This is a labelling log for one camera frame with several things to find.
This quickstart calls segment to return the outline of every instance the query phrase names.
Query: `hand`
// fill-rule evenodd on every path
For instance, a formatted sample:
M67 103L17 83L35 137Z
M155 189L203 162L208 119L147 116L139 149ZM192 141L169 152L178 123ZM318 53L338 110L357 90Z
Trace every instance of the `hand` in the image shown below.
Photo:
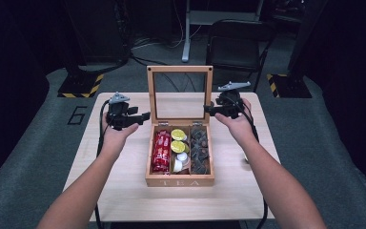
M251 103L246 98L242 98L242 100L245 106L251 109ZM248 117L251 117L251 113L246 107L244 109L245 113L246 115L248 115ZM245 115L242 114L236 119L231 119L224 116L223 114L215 114L215 118L228 127L231 135L234 137L239 145L242 146L244 142L249 141L249 137L254 138L251 124L249 123Z
M116 161L123 150L127 137L134 133L138 129L139 125L138 123L134 123L121 131L116 131L108 125L106 116L107 113L104 113L102 116L104 141L101 154L109 154L109 156Z

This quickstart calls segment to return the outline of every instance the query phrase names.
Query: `wooden lid frame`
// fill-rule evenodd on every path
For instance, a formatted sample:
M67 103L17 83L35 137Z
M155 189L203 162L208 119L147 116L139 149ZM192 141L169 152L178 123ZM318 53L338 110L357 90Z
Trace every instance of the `wooden lid frame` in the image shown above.
M204 104L211 105L211 93L213 84L213 66L148 66L148 87L151 103L151 120L152 124L158 125L161 122L167 122L170 125L193 125L194 122L202 124L210 123L210 115L203 112L202 117L159 117L156 104L156 91L154 77L157 73L204 73Z

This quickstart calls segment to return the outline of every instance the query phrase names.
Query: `black wall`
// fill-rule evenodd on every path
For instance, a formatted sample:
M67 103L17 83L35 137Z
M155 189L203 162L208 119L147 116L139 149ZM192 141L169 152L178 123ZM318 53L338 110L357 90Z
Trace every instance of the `black wall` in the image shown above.
M366 2L310 3L307 11L316 17L300 28L290 71L320 86L341 140L366 176Z
M0 1L0 166L44 102L48 89L44 66L7 5Z
M124 1L63 0L86 63L121 63L129 59L130 29Z
M176 4L179 11L185 12L181 2ZM126 1L126 7L132 32L157 38L165 43L171 43L173 34L180 32L171 0L129 0Z

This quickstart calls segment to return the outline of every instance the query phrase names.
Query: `red packaged item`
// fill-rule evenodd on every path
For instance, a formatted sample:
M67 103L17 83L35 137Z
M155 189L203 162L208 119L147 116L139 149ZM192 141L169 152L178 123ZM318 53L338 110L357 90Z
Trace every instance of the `red packaged item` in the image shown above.
M152 171L169 172L171 135L166 131L160 131L155 138L155 145L152 154Z

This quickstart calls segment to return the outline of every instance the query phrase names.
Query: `gray floor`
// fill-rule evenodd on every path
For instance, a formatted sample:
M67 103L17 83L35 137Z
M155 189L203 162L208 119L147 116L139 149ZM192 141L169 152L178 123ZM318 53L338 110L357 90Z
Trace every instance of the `gray floor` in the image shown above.
M311 194L329 228L366 228L366 179L339 140L321 90L307 77L304 80L313 98L274 98L270 90L266 74L287 72L294 43L291 34L277 37L257 92L281 163ZM132 52L170 65L204 64L204 39L192 41L187 64L180 61L182 49L182 44L173 49L150 45ZM65 70L47 75L51 84L47 99L0 170L0 228L34 228L63 190L97 97L57 97L66 75ZM230 80L243 80L243 75L215 71L215 84ZM98 93L116 91L147 92L145 66L130 60L120 69L106 73ZM85 114L82 122L68 125L76 107ZM240 223L242 228L255 228L258 220ZM269 219L265 228L278 226Z

